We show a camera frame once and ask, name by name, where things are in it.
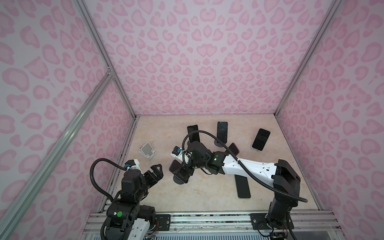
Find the white phone stand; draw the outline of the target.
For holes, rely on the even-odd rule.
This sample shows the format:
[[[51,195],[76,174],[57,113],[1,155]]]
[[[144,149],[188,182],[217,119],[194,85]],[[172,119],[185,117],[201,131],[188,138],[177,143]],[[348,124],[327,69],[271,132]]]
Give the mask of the white phone stand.
[[[146,159],[150,160],[155,156],[156,151],[150,143],[145,143],[142,147],[140,147],[139,154],[141,154]]]

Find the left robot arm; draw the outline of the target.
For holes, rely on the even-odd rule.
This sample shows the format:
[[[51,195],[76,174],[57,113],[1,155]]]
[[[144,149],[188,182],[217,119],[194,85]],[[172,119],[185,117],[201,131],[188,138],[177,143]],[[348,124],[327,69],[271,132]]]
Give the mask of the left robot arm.
[[[162,165],[153,165],[145,173],[137,167],[130,167],[121,181],[118,191],[102,224],[102,240],[143,240],[147,232],[157,227],[156,210],[141,205],[149,189],[163,178]]]

